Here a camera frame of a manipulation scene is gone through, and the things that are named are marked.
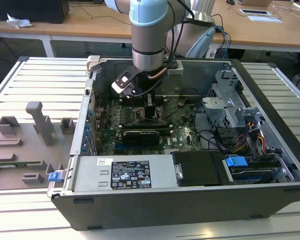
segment warning label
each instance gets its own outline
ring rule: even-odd
[[[151,188],[149,161],[114,161],[111,165],[111,188]]]

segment circuit board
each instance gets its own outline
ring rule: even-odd
[[[203,149],[191,122],[195,104],[185,104],[176,97],[159,101],[156,106],[156,117],[151,119],[144,117],[144,107],[132,101],[111,100],[96,109],[98,155],[170,154]],[[131,130],[159,132],[158,144],[126,146],[123,134]]]

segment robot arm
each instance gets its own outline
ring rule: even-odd
[[[144,72],[159,69],[164,63],[167,33],[183,21],[185,8],[176,0],[106,0],[105,3],[129,14],[134,66]]]
[[[131,21],[133,65],[115,79],[112,88],[123,97],[144,96],[161,84],[173,53],[185,57],[202,57],[215,33],[211,27],[213,20],[210,16],[214,2],[215,0],[194,0],[195,15],[190,9],[190,0],[105,0],[109,8],[129,14]],[[174,34],[168,32],[183,22],[189,13],[193,22],[197,23],[185,24],[185,27],[182,24],[186,32],[183,36],[182,30],[175,28],[176,31],[180,31],[177,36],[179,35],[179,38],[182,36],[180,50],[175,49],[173,53],[171,52],[169,61],[164,66],[166,40],[169,47],[172,42],[174,43],[173,38],[171,39]],[[202,23],[208,23],[208,26],[202,26]],[[136,93],[135,85],[142,93]]]

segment motherboard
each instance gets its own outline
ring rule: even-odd
[[[132,99],[100,101],[95,110],[99,156],[203,149],[193,124],[196,103],[189,103],[185,97],[162,97],[148,107]]]

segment white paper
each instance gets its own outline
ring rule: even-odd
[[[17,19],[9,14],[6,14],[8,16],[8,20],[6,21],[10,27],[19,29],[19,28],[24,28],[24,27],[31,27],[32,24],[30,23],[30,20],[28,19]]]
[[[266,16],[248,16],[251,21],[256,22],[270,22],[270,23],[282,23],[279,19],[266,17]]]
[[[111,166],[111,163],[113,162],[113,158],[98,158],[97,159],[97,166]]]

